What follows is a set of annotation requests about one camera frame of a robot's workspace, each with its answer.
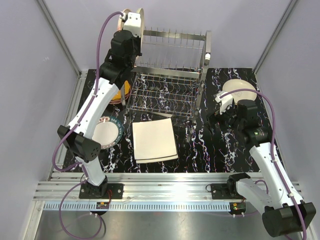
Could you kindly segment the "cream round plate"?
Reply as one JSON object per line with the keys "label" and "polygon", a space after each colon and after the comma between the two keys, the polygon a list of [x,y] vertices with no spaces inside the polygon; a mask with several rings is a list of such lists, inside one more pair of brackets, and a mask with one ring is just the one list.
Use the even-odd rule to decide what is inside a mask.
{"label": "cream round plate", "polygon": [[[250,89],[250,90],[255,90],[255,87],[250,84],[249,82],[242,80],[242,79],[230,79],[226,81],[223,86],[222,90],[225,92],[231,92],[234,90],[239,90],[239,89]],[[252,100],[255,101],[257,98],[257,94],[255,92],[251,91],[239,91],[231,94],[234,103],[237,104],[238,101],[240,100]]]}

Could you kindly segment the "pink and cream plate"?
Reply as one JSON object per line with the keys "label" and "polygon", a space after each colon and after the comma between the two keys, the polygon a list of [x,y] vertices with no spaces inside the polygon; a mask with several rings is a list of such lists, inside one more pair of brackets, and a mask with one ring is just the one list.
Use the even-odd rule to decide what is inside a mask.
{"label": "pink and cream plate", "polygon": [[118,31],[123,29],[125,21],[126,21],[126,17],[127,17],[129,12],[131,12],[131,10],[129,8],[125,8],[122,11],[122,15],[118,18],[118,22],[117,22],[117,30]]}

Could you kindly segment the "white square plate black rim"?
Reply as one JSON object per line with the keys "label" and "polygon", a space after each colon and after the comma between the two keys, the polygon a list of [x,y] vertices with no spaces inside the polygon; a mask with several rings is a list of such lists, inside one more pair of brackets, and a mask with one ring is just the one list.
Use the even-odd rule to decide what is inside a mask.
{"label": "white square plate black rim", "polygon": [[164,162],[169,160],[176,160],[179,157],[178,154],[166,157],[159,157],[159,158],[150,158],[150,159],[136,159],[137,164],[149,164],[149,163],[157,163],[157,162]]}

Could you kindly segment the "green rimmed white plate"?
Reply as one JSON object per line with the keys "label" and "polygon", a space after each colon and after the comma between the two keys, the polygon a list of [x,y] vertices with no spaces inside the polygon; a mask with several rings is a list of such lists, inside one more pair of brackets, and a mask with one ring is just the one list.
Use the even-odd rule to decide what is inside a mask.
{"label": "green rimmed white plate", "polygon": [[99,119],[92,139],[99,143],[102,150],[115,146],[122,138],[123,124],[113,116],[103,116]]}

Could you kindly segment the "orange polka dot plate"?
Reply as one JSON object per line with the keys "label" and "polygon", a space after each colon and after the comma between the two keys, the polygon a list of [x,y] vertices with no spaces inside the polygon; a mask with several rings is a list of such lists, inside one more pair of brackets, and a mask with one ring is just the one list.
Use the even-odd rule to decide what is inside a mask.
{"label": "orange polka dot plate", "polygon": [[[124,83],[124,93],[125,93],[125,99],[129,97],[131,94],[131,88],[132,86],[130,83],[126,80]],[[118,93],[112,98],[112,101],[120,101],[121,100],[121,91],[119,90]]]}

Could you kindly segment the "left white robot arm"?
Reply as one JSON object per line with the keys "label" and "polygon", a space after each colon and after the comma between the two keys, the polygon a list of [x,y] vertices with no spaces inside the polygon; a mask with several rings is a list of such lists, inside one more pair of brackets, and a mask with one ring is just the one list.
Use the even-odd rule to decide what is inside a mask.
{"label": "left white robot arm", "polygon": [[141,56],[141,32],[118,30],[102,64],[97,65],[96,80],[90,95],[68,126],[57,133],[85,174],[83,190],[97,199],[108,195],[108,178],[99,153],[101,144],[93,140],[96,125],[106,107],[131,75],[136,58]]}

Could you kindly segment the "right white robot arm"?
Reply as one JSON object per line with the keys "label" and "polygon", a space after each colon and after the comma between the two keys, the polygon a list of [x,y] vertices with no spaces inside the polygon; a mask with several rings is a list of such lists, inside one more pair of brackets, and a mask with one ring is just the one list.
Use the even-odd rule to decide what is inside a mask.
{"label": "right white robot arm", "polygon": [[305,202],[289,179],[276,148],[272,133],[258,120],[258,107],[253,100],[216,98],[214,113],[207,116],[210,131],[230,128],[242,140],[261,171],[266,190],[260,189],[247,173],[229,176],[226,192],[229,197],[249,200],[261,214],[265,230],[271,237],[304,232],[316,215],[313,203]]}

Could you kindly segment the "pale green round plate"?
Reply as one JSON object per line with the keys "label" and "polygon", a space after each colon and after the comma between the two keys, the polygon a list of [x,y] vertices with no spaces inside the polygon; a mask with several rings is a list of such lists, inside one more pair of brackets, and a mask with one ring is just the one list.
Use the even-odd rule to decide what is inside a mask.
{"label": "pale green round plate", "polygon": [[145,29],[145,14],[144,9],[141,7],[139,8],[136,13],[140,15],[140,46],[143,45],[143,37],[144,37],[144,29]]}

